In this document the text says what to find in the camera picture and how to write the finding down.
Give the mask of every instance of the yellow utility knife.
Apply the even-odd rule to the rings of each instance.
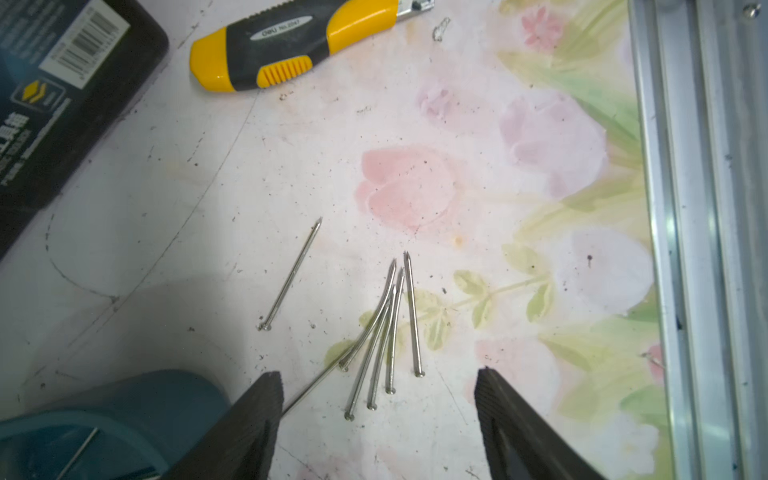
[[[292,0],[194,42],[190,69],[211,91],[271,87],[434,6],[435,0]]]

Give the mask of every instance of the barcode sticker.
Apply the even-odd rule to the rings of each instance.
[[[40,69],[82,89],[130,25],[104,0],[90,0]]]

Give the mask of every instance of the teal container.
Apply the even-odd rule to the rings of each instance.
[[[0,478],[55,480],[94,429],[66,480],[161,475],[229,406],[206,379],[180,370],[97,387],[0,422]]]

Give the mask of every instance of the nail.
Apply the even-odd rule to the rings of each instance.
[[[400,299],[402,298],[402,285],[404,277],[403,269],[397,277],[397,285],[392,291],[392,322],[389,325],[389,358],[386,366],[386,392],[390,395],[395,393],[395,347],[397,346],[397,317],[400,314]]]
[[[360,397],[360,390],[362,390],[362,381],[366,377],[366,372],[368,371],[368,365],[371,363],[373,350],[376,347],[376,340],[378,340],[379,337],[381,336],[380,334],[382,332],[383,326],[384,326],[384,317],[382,316],[376,321],[373,338],[371,338],[371,341],[368,344],[368,350],[366,351],[366,356],[362,359],[362,365],[360,366],[360,371],[357,372],[357,378],[355,379],[355,385],[352,390],[352,395],[349,397],[349,404],[347,405],[346,410],[344,411],[344,418],[349,420],[350,422],[355,419],[355,405],[357,405],[357,399]]]
[[[74,453],[74,455],[69,459],[69,462],[67,462],[67,465],[64,465],[64,468],[61,469],[61,471],[58,473],[58,476],[56,477],[56,480],[61,480],[67,474],[70,470],[72,470],[72,466],[74,463],[83,455],[83,452],[85,452],[85,449],[91,444],[96,434],[99,432],[98,429],[91,430],[91,433],[88,434],[88,437],[85,438],[85,440],[80,444],[80,447],[78,450]]]
[[[373,375],[371,375],[371,386],[368,390],[368,410],[376,410],[376,392],[379,389],[379,374],[382,370],[382,363],[384,362],[384,355],[386,355],[387,339],[389,338],[389,326],[392,324],[392,298],[390,296],[387,303],[387,314],[385,315],[384,327],[381,332],[381,339],[379,340],[379,353],[376,355],[376,361],[373,363]]]
[[[328,374],[336,368],[336,364],[339,363],[339,360],[341,360],[341,358],[345,356],[348,351],[349,348],[341,352],[339,356],[336,357],[336,359],[329,363],[326,369],[323,370],[317,377],[315,377],[312,383],[310,383],[304,390],[302,390],[301,393],[299,393],[299,395],[297,395],[296,398],[283,410],[283,414],[280,415],[280,418],[284,418],[291,410],[293,410],[293,407],[299,405],[299,402],[304,400],[315,389],[315,387],[318,386],[320,382],[322,382],[328,376]]]
[[[389,264],[389,272],[386,276],[386,286],[384,287],[384,293],[382,293],[382,298],[379,300],[379,305],[376,307],[373,318],[370,322],[368,322],[368,326],[360,334],[360,337],[357,339],[357,342],[355,342],[355,345],[353,345],[351,350],[344,356],[344,358],[341,359],[341,361],[339,361],[339,368],[341,368],[341,370],[344,370],[345,372],[349,370],[349,364],[352,363],[352,361],[355,359],[355,356],[357,356],[357,353],[362,348],[363,344],[365,344],[368,336],[373,331],[373,327],[376,325],[376,322],[378,322],[383,317],[384,308],[386,307],[389,295],[392,293],[392,285],[395,282],[395,270],[397,270],[397,260],[393,260],[392,263]]]
[[[406,280],[408,283],[408,304],[411,313],[411,340],[413,344],[413,373],[417,377],[424,376],[422,368],[422,351],[419,348],[419,324],[416,322],[416,295],[413,292],[413,270],[411,266],[411,254],[403,253],[403,263],[406,269]]]
[[[312,245],[313,240],[315,240],[317,231],[320,230],[320,225],[322,224],[323,224],[323,218],[320,217],[319,219],[317,219],[317,222],[315,222],[315,226],[312,227],[312,232],[310,233],[310,236],[306,239],[306,242],[304,243],[304,248],[301,249],[301,253],[299,253],[299,258],[297,258],[296,262],[293,264],[293,268],[288,274],[288,278],[286,278],[286,282],[283,284],[283,288],[280,290],[280,293],[277,295],[277,300],[275,300],[274,305],[272,305],[270,314],[267,315],[266,320],[264,320],[261,323],[261,325],[259,325],[259,330],[269,331],[272,329],[272,320],[275,319],[275,315],[277,315],[277,310],[280,308],[280,304],[283,303],[283,298],[285,298],[286,293],[288,293],[290,284],[293,282],[293,278],[296,276],[296,272],[299,271],[299,267],[301,266],[301,263],[304,261],[304,257],[306,257],[306,253],[310,251],[310,245]]]

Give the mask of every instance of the brand logo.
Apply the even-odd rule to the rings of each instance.
[[[294,28],[298,28],[301,25],[305,25],[309,23],[312,20],[312,18],[313,18],[312,15],[305,15],[303,17],[291,18],[290,20],[280,22],[277,25],[272,25],[271,27],[267,27],[264,30],[257,31],[256,33],[250,36],[250,39],[254,41],[258,41],[258,40],[265,40],[269,37],[274,37],[275,35],[280,35],[287,31],[291,31]]]

